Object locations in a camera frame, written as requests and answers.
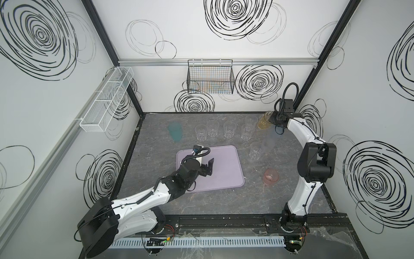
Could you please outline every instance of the black wire basket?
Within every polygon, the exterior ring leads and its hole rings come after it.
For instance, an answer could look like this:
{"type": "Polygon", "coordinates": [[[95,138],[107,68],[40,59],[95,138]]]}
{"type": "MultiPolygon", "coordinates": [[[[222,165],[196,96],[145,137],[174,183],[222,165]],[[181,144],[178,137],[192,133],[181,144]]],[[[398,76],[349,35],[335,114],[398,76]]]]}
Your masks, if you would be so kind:
{"type": "Polygon", "coordinates": [[[233,94],[236,81],[231,59],[188,60],[187,91],[208,94],[233,94]]]}

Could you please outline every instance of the purple tray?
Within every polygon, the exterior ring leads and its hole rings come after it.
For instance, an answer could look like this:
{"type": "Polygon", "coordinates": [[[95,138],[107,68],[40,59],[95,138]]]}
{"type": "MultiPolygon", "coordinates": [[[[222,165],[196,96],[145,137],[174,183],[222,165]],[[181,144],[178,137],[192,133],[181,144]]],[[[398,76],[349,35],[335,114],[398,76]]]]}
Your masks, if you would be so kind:
{"type": "MultiPolygon", "coordinates": [[[[240,160],[238,159],[235,146],[211,147],[211,152],[202,157],[202,163],[207,164],[214,158],[213,174],[206,177],[198,176],[194,191],[211,191],[218,189],[240,187],[244,184],[244,176],[241,170],[240,160]]],[[[181,160],[186,155],[191,155],[192,149],[180,150],[176,156],[177,169],[180,167],[181,160]]]]}

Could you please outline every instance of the white wire basket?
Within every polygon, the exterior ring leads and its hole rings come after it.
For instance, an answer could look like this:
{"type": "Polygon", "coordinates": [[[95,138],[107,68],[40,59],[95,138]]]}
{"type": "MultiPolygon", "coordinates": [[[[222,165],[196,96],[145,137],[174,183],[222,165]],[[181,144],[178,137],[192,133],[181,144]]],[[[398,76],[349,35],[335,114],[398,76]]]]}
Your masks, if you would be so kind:
{"type": "Polygon", "coordinates": [[[79,124],[84,131],[106,131],[133,76],[131,67],[117,67],[112,71],[109,80],[79,124]]]}

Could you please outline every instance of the blue cup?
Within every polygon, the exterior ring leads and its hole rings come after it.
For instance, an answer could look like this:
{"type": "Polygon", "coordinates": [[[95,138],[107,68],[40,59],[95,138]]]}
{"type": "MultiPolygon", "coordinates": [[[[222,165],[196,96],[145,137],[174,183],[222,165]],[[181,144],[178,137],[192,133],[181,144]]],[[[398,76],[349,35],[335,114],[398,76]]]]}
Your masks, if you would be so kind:
{"type": "Polygon", "coordinates": [[[178,142],[183,137],[183,128],[179,122],[171,122],[168,125],[168,131],[173,138],[174,142],[178,142]]]}

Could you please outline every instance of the wire mesh basket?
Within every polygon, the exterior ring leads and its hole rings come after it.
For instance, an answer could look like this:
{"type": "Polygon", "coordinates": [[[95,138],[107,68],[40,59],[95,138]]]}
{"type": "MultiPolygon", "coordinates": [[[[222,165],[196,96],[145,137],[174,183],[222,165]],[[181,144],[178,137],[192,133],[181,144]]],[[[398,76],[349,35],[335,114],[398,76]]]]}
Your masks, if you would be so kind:
{"type": "Polygon", "coordinates": [[[86,132],[104,132],[134,76],[131,67],[117,67],[94,100],[79,126],[86,132]]]}
{"type": "Polygon", "coordinates": [[[188,60],[187,91],[233,94],[236,81],[231,59],[188,60]]]}

